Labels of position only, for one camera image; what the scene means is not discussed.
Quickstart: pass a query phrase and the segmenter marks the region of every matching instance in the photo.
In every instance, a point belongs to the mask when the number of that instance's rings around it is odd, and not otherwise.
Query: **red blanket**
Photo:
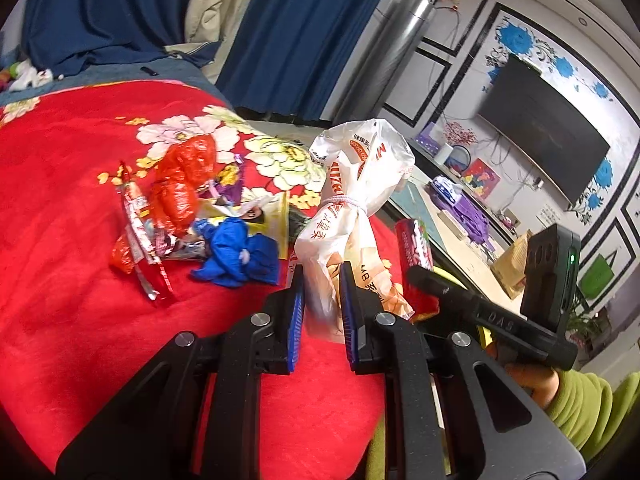
[[[155,308],[135,278],[108,267],[124,225],[111,183],[121,160],[148,189],[153,164],[171,143],[210,133],[220,158],[239,153],[251,161],[248,193],[290,190],[290,201],[309,214],[319,203],[322,175],[308,153],[252,132],[222,106],[198,89],[158,81],[76,89],[4,108],[0,404],[51,469],[175,333],[223,332],[276,289],[194,282],[188,273],[197,264],[169,262],[178,302]],[[381,257],[390,260],[392,274],[399,272],[395,237],[375,218],[372,227]],[[284,276],[284,263],[281,270]],[[264,376],[261,395],[266,480],[344,480],[383,409],[380,377],[356,377],[343,345],[306,335],[295,373]]]

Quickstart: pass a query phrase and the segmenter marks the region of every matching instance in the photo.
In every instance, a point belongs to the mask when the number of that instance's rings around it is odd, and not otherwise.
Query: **television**
[[[609,151],[607,141],[531,65],[510,56],[478,114],[575,203]]]

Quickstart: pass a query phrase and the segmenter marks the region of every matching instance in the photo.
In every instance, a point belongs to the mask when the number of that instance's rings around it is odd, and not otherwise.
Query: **purple cloth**
[[[464,193],[456,205],[449,205],[429,186],[431,201],[438,209],[449,211],[469,233],[469,239],[477,244],[489,243],[489,227],[486,217]]]

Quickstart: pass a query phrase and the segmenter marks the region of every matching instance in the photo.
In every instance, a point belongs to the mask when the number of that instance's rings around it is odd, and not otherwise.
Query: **person's hand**
[[[491,343],[485,351],[494,359],[497,357],[495,343]],[[543,410],[549,407],[560,387],[558,372],[543,365],[507,363],[504,371],[523,388],[530,388],[531,399]]]

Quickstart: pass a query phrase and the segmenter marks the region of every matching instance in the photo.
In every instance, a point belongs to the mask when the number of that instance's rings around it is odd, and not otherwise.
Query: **blue curtain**
[[[379,0],[251,0],[216,86],[257,112],[320,118]]]
[[[145,62],[184,42],[189,0],[27,0],[22,47],[34,66],[75,75],[90,64]],[[218,44],[194,56],[203,65]]]

